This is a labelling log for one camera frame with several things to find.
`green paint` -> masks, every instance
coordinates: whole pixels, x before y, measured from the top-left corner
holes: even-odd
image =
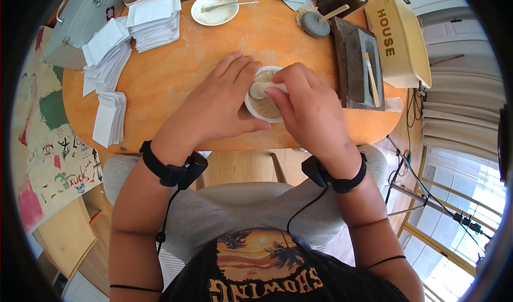
[[[64,74],[64,68],[60,66],[54,66],[53,72],[55,73],[55,76],[57,76],[57,79],[61,82],[61,88],[63,86],[63,74]]]
[[[51,92],[39,99],[39,109],[41,116],[45,120],[46,126],[50,130],[60,127],[62,124],[68,124],[68,117],[64,111],[63,91],[62,89]]]

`gray round stone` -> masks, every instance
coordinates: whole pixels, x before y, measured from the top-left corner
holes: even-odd
[[[313,37],[324,38],[329,35],[330,27],[328,22],[319,23],[322,15],[314,12],[306,12],[301,17],[301,24],[304,30]]]

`gray metal box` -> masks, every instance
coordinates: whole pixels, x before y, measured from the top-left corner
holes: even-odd
[[[57,10],[57,24],[42,61],[74,70],[86,66],[82,45],[111,18],[120,16],[124,6],[123,0],[69,0],[62,12],[61,7]]]

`black t-shirt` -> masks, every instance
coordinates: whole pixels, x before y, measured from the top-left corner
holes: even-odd
[[[276,229],[210,241],[160,301],[407,301],[397,287]]]

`black wrist sensor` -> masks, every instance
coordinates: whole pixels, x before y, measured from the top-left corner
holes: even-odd
[[[151,141],[144,141],[139,152],[143,153],[144,164],[160,178],[160,184],[179,190],[187,189],[208,167],[208,161],[200,153],[192,152],[181,167],[164,165],[151,151]]]
[[[335,179],[331,177],[323,164],[321,164],[315,156],[307,158],[301,164],[301,170],[320,187],[325,188],[328,187],[328,184],[331,184],[335,192],[348,193],[350,190],[362,183],[362,180],[365,177],[365,172],[367,171],[367,164],[365,164],[365,162],[367,162],[367,157],[363,153],[360,153],[360,155],[362,156],[362,164],[358,174],[353,179]]]

